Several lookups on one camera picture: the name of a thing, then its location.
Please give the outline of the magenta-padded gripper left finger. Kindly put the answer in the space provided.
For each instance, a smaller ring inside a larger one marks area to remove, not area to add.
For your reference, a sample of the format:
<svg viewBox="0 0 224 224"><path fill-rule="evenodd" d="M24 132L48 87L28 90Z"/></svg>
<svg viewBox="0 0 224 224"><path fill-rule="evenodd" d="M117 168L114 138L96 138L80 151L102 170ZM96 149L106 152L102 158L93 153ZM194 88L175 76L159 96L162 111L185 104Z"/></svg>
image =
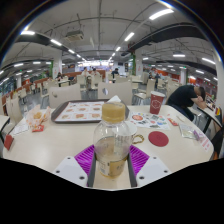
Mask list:
<svg viewBox="0 0 224 224"><path fill-rule="evenodd" d="M76 156L66 156L53 173L82 187L94 185L96 159L94 146L91 145Z"/></svg>

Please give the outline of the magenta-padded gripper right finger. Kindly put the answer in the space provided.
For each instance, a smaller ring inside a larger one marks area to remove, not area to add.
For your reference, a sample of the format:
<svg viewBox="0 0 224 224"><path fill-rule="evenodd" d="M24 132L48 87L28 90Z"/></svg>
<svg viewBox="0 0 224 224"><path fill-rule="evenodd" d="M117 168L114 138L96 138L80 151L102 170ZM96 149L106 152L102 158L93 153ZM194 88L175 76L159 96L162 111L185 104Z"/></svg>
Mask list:
<svg viewBox="0 0 224 224"><path fill-rule="evenodd" d="M127 162L132 188L143 187L171 174L157 156L149 156L134 145L130 146Z"/></svg>

